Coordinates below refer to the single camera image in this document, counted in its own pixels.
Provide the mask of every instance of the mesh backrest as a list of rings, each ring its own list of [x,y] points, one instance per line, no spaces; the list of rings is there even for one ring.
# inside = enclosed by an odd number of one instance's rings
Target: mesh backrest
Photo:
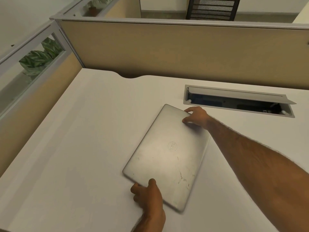
[[[233,21],[240,0],[190,0],[186,19]]]

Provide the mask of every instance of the office chair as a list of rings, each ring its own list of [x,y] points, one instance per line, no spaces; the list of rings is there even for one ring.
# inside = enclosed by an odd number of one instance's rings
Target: office chair
[[[234,21],[240,0],[190,0],[186,19]]]

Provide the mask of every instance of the hairy forearm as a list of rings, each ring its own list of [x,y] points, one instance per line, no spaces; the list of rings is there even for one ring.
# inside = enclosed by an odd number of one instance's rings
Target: hairy forearm
[[[280,232],[309,231],[309,174],[291,160],[214,118],[213,137],[242,186]]]
[[[133,232],[162,232],[165,223],[165,213],[150,216],[143,214]]]

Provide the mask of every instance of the laptop lid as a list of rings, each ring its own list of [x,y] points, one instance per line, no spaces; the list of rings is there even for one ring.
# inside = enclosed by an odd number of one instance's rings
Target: laptop lid
[[[188,115],[165,104],[122,171],[142,186],[154,178],[165,203],[180,212],[211,137],[202,127],[182,123]]]

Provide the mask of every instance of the brown pot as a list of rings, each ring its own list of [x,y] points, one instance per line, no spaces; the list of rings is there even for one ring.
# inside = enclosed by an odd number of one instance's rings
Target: brown pot
[[[98,10],[96,7],[89,7],[89,14],[93,17],[98,15]]]

